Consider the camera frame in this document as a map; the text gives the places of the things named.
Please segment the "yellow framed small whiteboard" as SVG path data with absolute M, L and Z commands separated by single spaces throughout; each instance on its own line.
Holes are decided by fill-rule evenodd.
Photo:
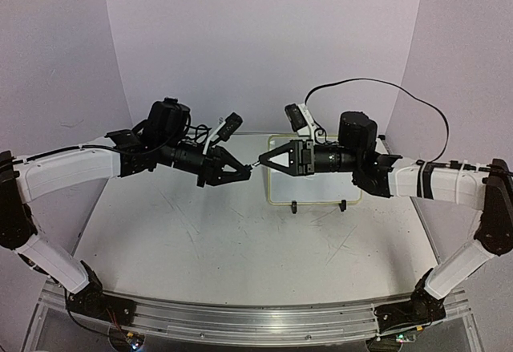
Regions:
M 357 204 L 362 191 L 353 185 L 350 172 L 318 172 L 291 176 L 267 168 L 267 198 L 273 205 Z

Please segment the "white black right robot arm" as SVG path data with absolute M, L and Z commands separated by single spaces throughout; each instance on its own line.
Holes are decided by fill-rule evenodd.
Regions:
M 426 272 L 410 298 L 374 309 L 378 331 L 411 329 L 444 319 L 444 300 L 494 257 L 512 250 L 512 174 L 504 160 L 488 165 L 457 160 L 412 160 L 376 150 L 378 126 L 365 113 L 341 114 L 337 141 L 318 144 L 300 136 L 259 157 L 260 164 L 289 176 L 346 172 L 371 196 L 417 197 L 451 202 L 479 212 L 473 237 L 452 256 Z

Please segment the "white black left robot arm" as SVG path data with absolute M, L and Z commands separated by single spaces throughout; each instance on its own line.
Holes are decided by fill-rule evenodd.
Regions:
M 230 114 L 215 128 L 192 130 L 191 110 L 177 99 L 152 104 L 146 119 L 131 129 L 108 132 L 88 144 L 32 156 L 1 154 L 1 246 L 30 268 L 59 283 L 67 292 L 66 307 L 75 314 L 128 326 L 136 303 L 105 293 L 95 271 L 54 245 L 38 227 L 30 202 L 71 186 L 153 171 L 158 165 L 196 176 L 200 187 L 246 181 L 251 168 L 225 148 L 243 120 Z

